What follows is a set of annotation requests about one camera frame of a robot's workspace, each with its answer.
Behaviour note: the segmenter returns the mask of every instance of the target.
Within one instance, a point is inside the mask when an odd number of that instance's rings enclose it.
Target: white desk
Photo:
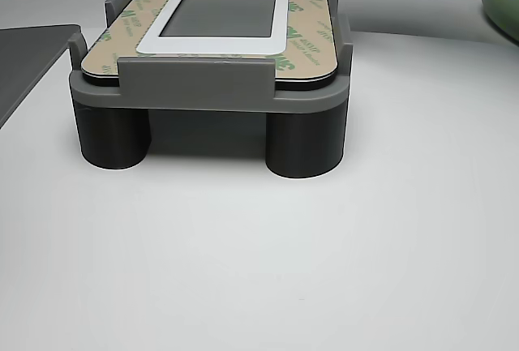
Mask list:
[[[307,180],[261,116],[89,165],[65,54],[0,131],[0,349],[519,349],[519,52],[354,43],[345,158]]]

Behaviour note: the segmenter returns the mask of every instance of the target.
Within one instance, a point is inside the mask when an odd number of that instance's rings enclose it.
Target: gray plastic stand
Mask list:
[[[112,13],[109,17],[107,11],[107,21],[113,21],[114,15],[116,18],[129,1],[109,0]],[[329,171],[342,158],[353,46],[348,20],[345,15],[337,14],[338,0],[328,3],[337,74],[330,84],[315,90],[276,88],[274,60],[248,58],[119,58],[119,86],[96,86],[81,71],[81,60],[87,50],[83,36],[76,34],[70,40],[73,67],[70,86],[85,158],[108,169],[126,168],[144,158],[150,140],[149,127],[145,131],[131,131],[136,133],[135,139],[126,139],[124,144],[128,145],[121,146],[127,147],[127,152],[117,150],[125,155],[120,163],[113,155],[106,157],[106,148],[111,147],[109,139],[96,146],[98,132],[106,132],[102,128],[114,121],[130,120],[129,116],[119,119],[119,112],[146,112],[146,115],[147,109],[263,112],[269,113],[266,160],[272,171],[292,178]],[[78,110],[82,115],[85,111],[93,113],[80,118]],[[139,116],[135,120],[145,122],[146,118]],[[123,134],[127,136],[124,128],[123,125],[114,128],[112,143]],[[128,160],[129,154],[135,155],[135,163]]]

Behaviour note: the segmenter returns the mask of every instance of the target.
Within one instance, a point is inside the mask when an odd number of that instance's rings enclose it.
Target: dark gray panel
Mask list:
[[[79,25],[0,30],[0,127],[79,31]]]
[[[182,0],[161,36],[269,37],[276,0]]]

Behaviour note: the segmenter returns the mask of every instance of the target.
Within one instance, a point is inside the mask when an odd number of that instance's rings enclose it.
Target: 3m logo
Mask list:
[[[283,54],[268,55],[266,58],[273,58],[276,61],[276,70],[278,71],[295,69],[295,65]]]
[[[135,11],[122,11],[121,17],[132,17],[135,16]]]
[[[287,27],[287,32],[286,32],[286,38],[287,39],[294,39],[296,37],[301,37],[302,35],[300,35],[294,28],[288,26]]]
[[[293,1],[290,1],[289,2],[289,11],[290,12],[300,12],[300,11],[304,11],[304,9],[302,9],[298,4],[296,4],[295,2]]]

